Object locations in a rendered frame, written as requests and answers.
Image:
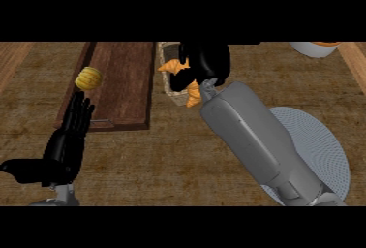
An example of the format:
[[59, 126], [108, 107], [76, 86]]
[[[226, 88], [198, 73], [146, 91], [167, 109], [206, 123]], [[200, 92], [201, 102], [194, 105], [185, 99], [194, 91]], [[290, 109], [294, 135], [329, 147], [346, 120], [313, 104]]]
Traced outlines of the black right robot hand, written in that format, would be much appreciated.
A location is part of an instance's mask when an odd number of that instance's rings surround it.
[[231, 74], [229, 46], [222, 43], [182, 42], [179, 62], [185, 59], [189, 67], [170, 74], [170, 89], [180, 92], [194, 81], [203, 84], [213, 78], [216, 78], [216, 86], [220, 86]]

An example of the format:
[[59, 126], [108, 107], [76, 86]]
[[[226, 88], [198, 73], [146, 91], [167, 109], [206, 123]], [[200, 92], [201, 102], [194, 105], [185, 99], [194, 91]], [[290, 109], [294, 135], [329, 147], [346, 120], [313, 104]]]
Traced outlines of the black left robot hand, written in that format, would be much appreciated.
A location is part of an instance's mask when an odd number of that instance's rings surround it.
[[61, 128], [49, 139], [42, 159], [12, 159], [0, 164], [0, 171], [21, 184], [42, 183], [43, 187], [67, 185], [77, 178], [85, 153], [86, 134], [95, 106], [85, 92], [73, 94]]

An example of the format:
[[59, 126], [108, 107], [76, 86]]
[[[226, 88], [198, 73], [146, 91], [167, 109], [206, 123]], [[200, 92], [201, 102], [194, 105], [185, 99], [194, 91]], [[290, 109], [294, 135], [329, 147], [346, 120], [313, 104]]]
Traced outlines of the orange croissant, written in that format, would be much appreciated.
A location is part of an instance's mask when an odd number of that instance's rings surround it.
[[[167, 71], [172, 74], [177, 74], [180, 71], [189, 68], [189, 63], [182, 64], [177, 59], [172, 59], [164, 65], [160, 66], [158, 71]], [[186, 108], [191, 108], [203, 101], [200, 85], [195, 81], [189, 84], [185, 89], [189, 93], [189, 99], [186, 101]]]

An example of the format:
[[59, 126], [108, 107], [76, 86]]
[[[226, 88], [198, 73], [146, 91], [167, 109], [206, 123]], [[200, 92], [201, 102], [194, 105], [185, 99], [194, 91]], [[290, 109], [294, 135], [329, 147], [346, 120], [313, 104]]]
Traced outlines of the round grey woven placemat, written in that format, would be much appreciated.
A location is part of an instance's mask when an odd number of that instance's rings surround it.
[[297, 108], [270, 109], [285, 126], [297, 153], [335, 194], [346, 199], [350, 186], [350, 168], [344, 149], [327, 125]]

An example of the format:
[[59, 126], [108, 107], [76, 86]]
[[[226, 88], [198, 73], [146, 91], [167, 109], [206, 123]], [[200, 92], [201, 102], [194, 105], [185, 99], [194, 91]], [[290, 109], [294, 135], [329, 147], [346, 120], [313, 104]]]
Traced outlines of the dark wooden cutting board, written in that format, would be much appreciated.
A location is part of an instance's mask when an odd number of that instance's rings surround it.
[[68, 84], [55, 127], [64, 121], [70, 97], [79, 88], [74, 79], [85, 67], [102, 73], [102, 85], [85, 92], [95, 106], [90, 132], [148, 130], [151, 124], [155, 73], [154, 42], [87, 42]]

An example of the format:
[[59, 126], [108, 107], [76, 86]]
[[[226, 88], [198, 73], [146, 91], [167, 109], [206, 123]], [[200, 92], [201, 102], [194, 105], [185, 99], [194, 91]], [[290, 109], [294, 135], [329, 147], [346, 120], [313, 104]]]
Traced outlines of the yellow ribbed squash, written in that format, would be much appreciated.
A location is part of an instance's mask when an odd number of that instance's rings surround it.
[[82, 90], [93, 90], [102, 85], [102, 73], [92, 67], [85, 67], [79, 73], [74, 84]]

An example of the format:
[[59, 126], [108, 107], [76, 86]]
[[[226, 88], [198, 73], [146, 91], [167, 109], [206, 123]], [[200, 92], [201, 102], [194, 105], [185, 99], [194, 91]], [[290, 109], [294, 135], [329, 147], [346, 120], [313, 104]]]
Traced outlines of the white bowl with orange contents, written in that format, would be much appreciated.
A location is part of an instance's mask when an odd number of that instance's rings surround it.
[[296, 51], [312, 58], [327, 57], [340, 44], [340, 42], [291, 42]]

